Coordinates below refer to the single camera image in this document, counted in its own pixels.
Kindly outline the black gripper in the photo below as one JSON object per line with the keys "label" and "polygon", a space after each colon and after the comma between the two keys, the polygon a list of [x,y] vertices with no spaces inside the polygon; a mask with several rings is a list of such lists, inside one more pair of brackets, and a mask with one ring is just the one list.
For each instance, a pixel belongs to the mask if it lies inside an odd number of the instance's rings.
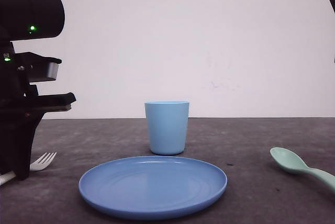
{"label": "black gripper", "polygon": [[73,93],[39,95],[36,82],[28,80],[26,55],[1,42],[1,174],[13,171],[19,180],[29,177],[32,143],[44,114],[68,111],[76,101]]}

